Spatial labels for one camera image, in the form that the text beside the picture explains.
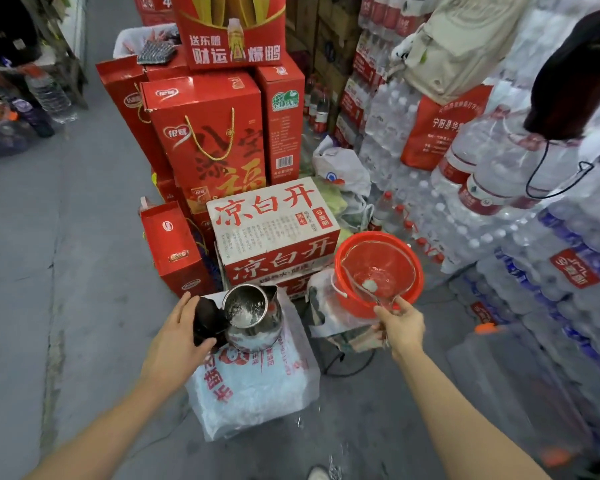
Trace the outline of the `person's left forearm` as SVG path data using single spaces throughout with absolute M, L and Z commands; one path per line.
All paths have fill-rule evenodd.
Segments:
M 115 407 L 46 457 L 22 480 L 111 480 L 158 409 L 184 385 L 142 377 Z

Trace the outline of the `clear water bottle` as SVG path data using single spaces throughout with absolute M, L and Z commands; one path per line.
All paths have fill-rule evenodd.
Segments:
M 78 119 L 64 89 L 48 72 L 35 64 L 24 65 L 21 72 L 29 91 L 53 121 L 65 125 Z

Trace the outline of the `crumpled clear plastic bag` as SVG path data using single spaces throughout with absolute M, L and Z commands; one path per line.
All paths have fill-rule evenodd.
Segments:
M 305 300 L 312 310 L 312 338 L 326 339 L 344 354 L 385 348 L 388 343 L 384 335 L 374 329 L 379 320 L 362 319 L 346 311 L 338 300 L 341 295 L 333 286 L 333 277 L 334 268 L 327 267 L 308 281 Z

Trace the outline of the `beige fabric bag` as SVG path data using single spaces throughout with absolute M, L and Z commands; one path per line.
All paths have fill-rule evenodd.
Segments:
M 442 0 L 392 57 L 410 87 L 439 105 L 483 83 L 512 48 L 530 0 Z

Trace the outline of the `stack of bottled water packs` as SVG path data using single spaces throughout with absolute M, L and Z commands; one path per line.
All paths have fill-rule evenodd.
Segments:
M 536 76 L 576 23 L 597 10 L 600 0 L 534 0 L 483 113 L 511 108 L 494 143 L 530 134 L 523 123 Z M 464 287 L 497 322 L 519 322 L 535 337 L 600 455 L 600 106 L 582 137 L 576 176 L 531 209 L 506 208 L 479 226 L 454 217 L 448 204 L 460 188 L 437 192 L 433 170 L 399 163 L 372 136 L 360 158 L 373 188 L 404 204 L 412 246 L 442 260 L 436 273 L 462 271 Z

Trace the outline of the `red tote bag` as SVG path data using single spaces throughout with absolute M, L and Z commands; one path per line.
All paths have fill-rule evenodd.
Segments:
M 480 84 L 455 100 L 440 105 L 423 96 L 400 156 L 403 165 L 432 171 L 446 154 L 458 131 L 484 113 L 494 84 Z

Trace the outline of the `large red gift box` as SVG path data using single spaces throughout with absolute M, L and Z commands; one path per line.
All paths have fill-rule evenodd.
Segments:
M 248 72 L 209 71 L 140 87 L 191 213 L 266 186 L 262 97 Z

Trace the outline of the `red-cap drink bottle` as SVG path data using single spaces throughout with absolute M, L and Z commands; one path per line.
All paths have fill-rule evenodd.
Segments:
M 313 123 L 313 133 L 316 139 L 321 139 L 328 129 L 331 100 L 327 88 L 320 88 L 317 108 Z

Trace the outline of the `brown cardboard boxes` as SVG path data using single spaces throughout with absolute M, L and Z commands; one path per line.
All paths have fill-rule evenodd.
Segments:
M 287 51 L 330 90 L 335 104 L 352 74 L 362 0 L 286 0 Z

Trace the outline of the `grey blister pack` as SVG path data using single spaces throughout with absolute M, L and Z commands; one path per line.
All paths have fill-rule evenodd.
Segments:
M 177 47 L 164 40 L 147 40 L 136 55 L 138 65 L 163 66 L 177 55 Z

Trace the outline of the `person's right hand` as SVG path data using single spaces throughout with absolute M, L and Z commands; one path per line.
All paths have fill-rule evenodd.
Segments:
M 412 304 L 398 296 L 394 304 L 399 309 L 387 309 L 397 316 L 397 323 L 389 329 L 382 331 L 392 350 L 392 357 L 396 362 L 403 363 L 416 353 L 423 353 L 425 333 L 424 316 Z

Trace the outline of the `stainless steel electric kettle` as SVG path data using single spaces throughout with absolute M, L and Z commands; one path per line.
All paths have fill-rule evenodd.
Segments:
M 221 303 L 200 297 L 195 311 L 195 345 L 216 339 L 216 349 L 227 344 L 248 353 L 264 351 L 279 338 L 283 314 L 279 286 L 243 283 L 227 291 Z

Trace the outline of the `white and red carton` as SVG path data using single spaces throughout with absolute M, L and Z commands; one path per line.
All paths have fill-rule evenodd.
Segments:
M 311 177 L 209 201 L 224 290 L 274 284 L 304 296 L 333 262 L 340 226 Z

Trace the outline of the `small red gift box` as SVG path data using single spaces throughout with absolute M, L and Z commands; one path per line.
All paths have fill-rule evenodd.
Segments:
M 154 205 L 143 197 L 139 216 L 154 268 L 170 291 L 180 298 L 186 292 L 204 296 L 218 290 L 210 258 L 177 202 Z

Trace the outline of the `white plastic bag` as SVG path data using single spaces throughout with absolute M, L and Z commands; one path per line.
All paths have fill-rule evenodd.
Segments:
M 336 185 L 339 190 L 368 198 L 371 192 L 369 171 L 352 149 L 337 146 L 325 136 L 312 152 L 316 176 Z

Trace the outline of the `large red-label water bottle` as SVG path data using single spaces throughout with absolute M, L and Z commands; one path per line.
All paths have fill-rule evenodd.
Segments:
M 510 106 L 499 104 L 492 112 L 462 126 L 431 174 L 437 192 L 456 192 L 467 181 L 492 144 L 504 134 L 504 119 L 510 113 Z
M 539 134 L 507 135 L 492 145 L 448 204 L 454 217 L 482 225 L 506 208 L 527 210 L 579 171 L 583 137 L 545 140 Z

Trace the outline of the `slanted red gift box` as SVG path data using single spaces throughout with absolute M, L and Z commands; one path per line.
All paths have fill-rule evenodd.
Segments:
M 148 81 L 135 56 L 96 63 L 101 82 L 125 120 L 147 161 L 158 177 L 173 179 L 173 170 L 145 110 L 141 83 Z

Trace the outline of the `tall red box green label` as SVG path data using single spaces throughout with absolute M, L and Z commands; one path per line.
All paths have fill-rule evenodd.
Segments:
M 281 60 L 274 65 L 256 67 L 255 79 L 262 99 L 267 185 L 296 180 L 303 133 L 304 73 L 282 51 Z

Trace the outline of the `red and yellow drink box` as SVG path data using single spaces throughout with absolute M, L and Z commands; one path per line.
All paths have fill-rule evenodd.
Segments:
M 194 72 L 278 64 L 287 0 L 171 0 Z

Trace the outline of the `white plastic-wrapped pack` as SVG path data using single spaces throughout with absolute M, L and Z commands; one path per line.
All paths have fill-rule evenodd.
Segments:
M 278 297 L 283 320 L 270 348 L 244 352 L 225 345 L 185 384 L 206 442 L 304 410 L 319 398 L 320 367 L 301 317 L 284 289 Z

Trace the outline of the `person's right forearm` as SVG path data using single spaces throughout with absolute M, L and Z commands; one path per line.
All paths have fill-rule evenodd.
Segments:
M 490 423 L 416 343 L 393 347 L 448 480 L 552 480 Z

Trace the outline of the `person's left hand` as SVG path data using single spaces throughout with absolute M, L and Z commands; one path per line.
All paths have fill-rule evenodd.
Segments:
M 189 347 L 195 343 L 194 322 L 200 300 L 199 296 L 191 296 L 180 323 L 163 325 L 149 347 L 141 381 L 163 394 L 174 394 L 199 367 L 189 366 Z

